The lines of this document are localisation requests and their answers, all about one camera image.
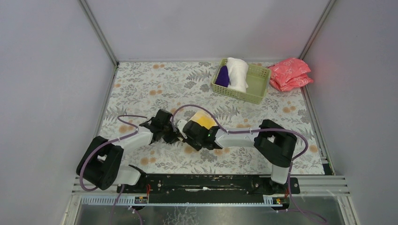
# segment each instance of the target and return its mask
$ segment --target purple cloth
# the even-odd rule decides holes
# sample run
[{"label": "purple cloth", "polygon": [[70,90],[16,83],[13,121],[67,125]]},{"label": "purple cloth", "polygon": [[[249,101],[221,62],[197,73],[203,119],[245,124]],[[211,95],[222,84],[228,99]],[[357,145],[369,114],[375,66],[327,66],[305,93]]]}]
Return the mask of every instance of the purple cloth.
[{"label": "purple cloth", "polygon": [[220,69],[220,72],[219,72],[218,77],[217,77],[217,79],[215,81],[215,84],[227,88],[229,83],[230,83],[230,77],[228,76],[227,66],[223,66]]}]

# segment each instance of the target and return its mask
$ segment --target robotic arm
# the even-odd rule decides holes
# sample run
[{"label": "robotic arm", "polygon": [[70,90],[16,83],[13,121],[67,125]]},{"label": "robotic arm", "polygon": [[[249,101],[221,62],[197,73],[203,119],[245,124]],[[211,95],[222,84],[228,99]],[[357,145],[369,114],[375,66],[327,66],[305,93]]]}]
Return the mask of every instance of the robotic arm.
[{"label": "robotic arm", "polygon": [[[104,146],[90,159],[84,170],[83,178],[102,190],[109,188],[114,183],[135,185],[140,179],[142,171],[132,166],[120,166],[124,151],[137,150],[162,138],[169,144],[177,141],[186,142],[198,151],[202,148],[213,150],[234,146],[254,147],[272,163],[271,180],[279,184],[286,183],[297,141],[295,135],[285,132],[252,133],[250,128],[231,129],[230,131],[241,131],[241,133],[230,134],[218,126],[207,129],[192,120],[188,122],[180,120],[177,124],[177,131],[174,131],[170,122],[171,116],[170,112],[161,109],[155,117],[139,125],[136,135],[120,141],[119,146],[113,144]],[[271,120],[263,120],[259,128],[283,127]],[[275,137],[273,142],[269,140],[272,136]],[[93,139],[77,167],[78,175],[89,154],[106,141],[107,139],[101,136]],[[105,160],[98,158],[98,156],[104,157],[105,155]]]}]

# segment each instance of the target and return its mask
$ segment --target folded cloth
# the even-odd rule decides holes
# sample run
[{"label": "folded cloth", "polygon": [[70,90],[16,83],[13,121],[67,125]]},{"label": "folded cloth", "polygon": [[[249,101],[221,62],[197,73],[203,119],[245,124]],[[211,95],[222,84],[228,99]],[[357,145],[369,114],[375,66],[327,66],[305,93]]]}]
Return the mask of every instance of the folded cloth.
[{"label": "folded cloth", "polygon": [[228,88],[246,93],[246,88],[249,87],[246,83],[249,65],[243,60],[229,57],[227,58],[227,68],[228,76],[230,77]]},{"label": "folded cloth", "polygon": [[280,91],[290,91],[313,83],[306,73],[311,72],[308,65],[296,58],[288,58],[269,67],[272,75],[269,83]]},{"label": "folded cloth", "polygon": [[228,68],[227,66],[223,66],[220,68],[220,72],[218,73],[215,84],[223,87],[228,87],[229,83],[230,83],[230,77],[228,75]]}]

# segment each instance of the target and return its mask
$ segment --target floral tablecloth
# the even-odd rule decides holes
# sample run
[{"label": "floral tablecloth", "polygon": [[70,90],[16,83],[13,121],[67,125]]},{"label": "floral tablecloth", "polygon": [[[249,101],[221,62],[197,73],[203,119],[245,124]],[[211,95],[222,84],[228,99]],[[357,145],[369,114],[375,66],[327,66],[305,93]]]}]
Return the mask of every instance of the floral tablecloth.
[{"label": "floral tablecloth", "polygon": [[[272,63],[256,63],[270,66]],[[225,127],[248,128],[271,119],[285,129],[302,133],[309,150],[293,164],[293,174],[324,174],[309,115],[300,89],[279,92],[272,88],[260,105],[213,93],[210,80],[219,62],[123,62],[116,74],[99,134],[116,138],[132,132],[116,117],[120,114],[154,116],[159,109],[174,112],[196,104],[213,112]],[[189,119],[198,109],[187,107],[176,119]],[[139,124],[144,119],[131,118]],[[304,148],[298,139],[295,154]],[[185,143],[156,142],[129,151],[122,165],[136,165],[147,173],[256,173],[270,174],[271,164],[254,148],[196,151]]]}]

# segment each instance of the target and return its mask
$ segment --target gray floor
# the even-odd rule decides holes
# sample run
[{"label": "gray floor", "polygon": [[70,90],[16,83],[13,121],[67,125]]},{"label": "gray floor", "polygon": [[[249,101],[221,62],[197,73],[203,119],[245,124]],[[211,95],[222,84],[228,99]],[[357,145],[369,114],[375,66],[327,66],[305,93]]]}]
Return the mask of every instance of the gray floor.
[{"label": "gray floor", "polygon": [[[344,224],[337,200],[333,197],[296,197],[301,209],[324,216],[330,225]],[[82,205],[77,225],[108,225],[111,206]],[[311,225],[297,212],[276,213],[268,207],[146,207],[139,211],[145,225]],[[115,209],[113,225],[138,225],[139,219],[125,206]]]}]

